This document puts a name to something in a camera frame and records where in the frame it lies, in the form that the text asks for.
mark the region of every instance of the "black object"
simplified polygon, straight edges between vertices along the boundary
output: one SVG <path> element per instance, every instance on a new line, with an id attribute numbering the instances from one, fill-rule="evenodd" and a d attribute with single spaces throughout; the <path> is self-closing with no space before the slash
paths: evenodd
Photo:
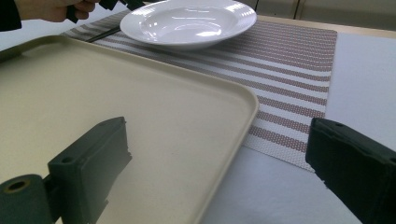
<path id="1" fill-rule="evenodd" d="M 125 119 L 103 121 L 52 159 L 49 175 L 23 175 L 0 185 L 1 224 L 96 223 L 118 174 L 132 159 Z"/>
<path id="2" fill-rule="evenodd" d="M 131 11 L 145 6 L 142 0 L 120 0 L 127 8 Z M 101 0 L 99 5 L 104 9 L 113 10 L 114 6 L 119 2 L 119 0 Z M 74 6 L 67 7 L 66 18 L 72 21 L 73 23 L 77 23 L 78 19 L 76 17 L 76 9 Z"/>
<path id="3" fill-rule="evenodd" d="M 312 119 L 305 159 L 363 224 L 396 223 L 396 152 L 344 124 Z"/>

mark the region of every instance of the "person's hand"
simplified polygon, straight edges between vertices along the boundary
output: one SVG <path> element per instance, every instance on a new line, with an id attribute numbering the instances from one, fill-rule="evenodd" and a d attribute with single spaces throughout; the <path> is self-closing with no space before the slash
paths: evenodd
<path id="1" fill-rule="evenodd" d="M 76 8 L 76 17 L 86 20 L 100 0 L 15 0 L 21 20 L 41 19 L 44 21 L 64 21 L 67 6 Z"/>

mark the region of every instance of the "table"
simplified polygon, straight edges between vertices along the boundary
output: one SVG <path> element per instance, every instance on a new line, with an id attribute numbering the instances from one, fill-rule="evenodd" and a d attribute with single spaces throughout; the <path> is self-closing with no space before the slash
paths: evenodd
<path id="1" fill-rule="evenodd" d="M 95 11 L 103 18 L 116 11 Z M 396 33 L 314 22 L 260 17 L 260 20 L 333 29 L 339 32 L 326 118 L 396 148 L 394 128 Z M 2 33 L 0 49 L 73 27 L 29 21 L 15 33 Z M 28 36 L 19 36 L 23 32 Z M 209 206 L 204 223 L 359 223 L 313 173 L 242 147 Z"/>

